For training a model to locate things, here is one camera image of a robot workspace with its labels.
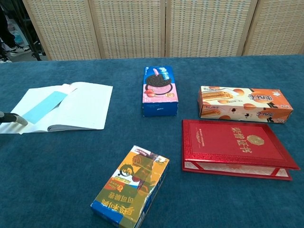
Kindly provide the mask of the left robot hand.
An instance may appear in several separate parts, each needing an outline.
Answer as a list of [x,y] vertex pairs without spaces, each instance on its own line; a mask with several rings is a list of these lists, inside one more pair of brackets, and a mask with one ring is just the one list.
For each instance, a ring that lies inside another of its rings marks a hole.
[[27,120],[24,119],[22,116],[19,116],[15,113],[4,113],[0,111],[0,122],[1,123],[18,123],[23,126],[28,124]]

